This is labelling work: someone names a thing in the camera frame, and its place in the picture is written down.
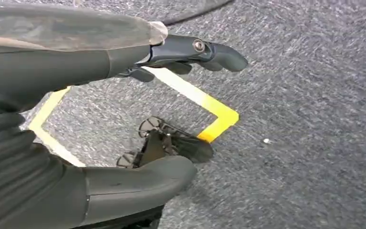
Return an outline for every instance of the yellow floor marking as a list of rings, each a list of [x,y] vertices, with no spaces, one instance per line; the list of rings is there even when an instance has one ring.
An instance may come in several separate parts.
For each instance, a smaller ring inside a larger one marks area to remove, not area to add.
[[[61,99],[64,95],[70,90],[71,87],[67,87],[64,90],[53,92],[47,101],[44,103],[43,107],[38,111],[35,115],[34,119],[31,121],[29,128],[33,130],[34,128],[39,128],[43,125],[45,120],[47,120],[48,116],[50,116],[51,112],[54,108],[60,103]]]
[[[53,138],[49,133],[45,132],[41,127],[70,88],[71,87],[67,87],[64,90],[52,93],[47,101],[43,104],[41,109],[37,112],[34,119],[31,121],[29,129],[34,131],[37,137],[39,137],[39,139],[41,139],[41,141],[46,146],[51,148],[55,154],[74,164],[75,166],[84,167],[84,163],[72,155],[64,146],[55,140],[55,138]]]
[[[239,114],[235,110],[212,98],[170,70],[166,68],[144,68],[152,72],[160,81],[218,117],[198,135],[200,139],[212,142],[225,130],[238,122]]]
[[[217,116],[217,119],[198,135],[200,139],[212,142],[239,120],[239,114],[235,110],[212,98],[207,93],[183,80],[168,69],[145,69],[152,72],[160,81]],[[67,87],[64,90],[52,93],[31,121],[29,129],[33,130],[43,143],[50,147],[54,153],[76,166],[84,167],[84,163],[72,155],[64,146],[62,146],[50,134],[45,132],[41,127],[70,88],[71,87]]]

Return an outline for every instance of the screw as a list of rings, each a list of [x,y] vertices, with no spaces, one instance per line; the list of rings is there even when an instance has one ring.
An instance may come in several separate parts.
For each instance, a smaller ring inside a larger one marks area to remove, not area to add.
[[[196,39],[193,42],[193,47],[196,52],[204,52],[205,50],[205,44],[202,40]]]

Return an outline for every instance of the wire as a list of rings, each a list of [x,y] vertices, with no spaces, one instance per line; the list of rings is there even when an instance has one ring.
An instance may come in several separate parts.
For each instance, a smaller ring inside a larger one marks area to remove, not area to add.
[[[216,4],[214,6],[211,6],[209,8],[204,8],[203,10],[201,10],[199,12],[185,14],[185,15],[182,15],[182,16],[177,17],[177,18],[166,19],[166,20],[162,21],[162,23],[165,26],[172,26],[172,25],[176,25],[176,24],[181,24],[183,22],[191,21],[193,19],[196,19],[196,18],[199,18],[201,16],[207,15],[207,14],[209,14],[209,13],[215,11],[215,10],[218,10],[218,9],[220,9],[222,7],[225,7],[225,6],[227,6],[231,3],[234,3],[234,2],[235,2],[235,0],[228,0],[228,1]]]

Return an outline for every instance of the wheel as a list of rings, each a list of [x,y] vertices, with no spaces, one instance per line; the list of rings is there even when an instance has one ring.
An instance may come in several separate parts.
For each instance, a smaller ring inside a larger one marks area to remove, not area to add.
[[[145,138],[148,136],[149,131],[153,129],[161,130],[162,123],[162,119],[157,117],[149,117],[141,123],[140,128],[138,129],[138,134],[140,137]]]
[[[133,168],[135,157],[137,157],[135,152],[125,153],[117,159],[116,165],[120,168]]]

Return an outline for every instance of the gray carpet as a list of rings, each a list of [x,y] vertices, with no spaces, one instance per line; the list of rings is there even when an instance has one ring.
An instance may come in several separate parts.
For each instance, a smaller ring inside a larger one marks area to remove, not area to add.
[[[205,3],[197,2],[83,5],[155,20]],[[238,0],[171,29],[231,45],[250,66],[236,74],[196,68],[184,76],[241,117],[213,142],[215,159],[199,166],[193,185],[170,202],[162,229],[366,229],[366,3],[360,2]],[[139,148],[135,128],[149,115],[192,133],[215,118],[157,80],[111,79],[73,88],[44,128],[83,162],[112,166],[117,155]]]

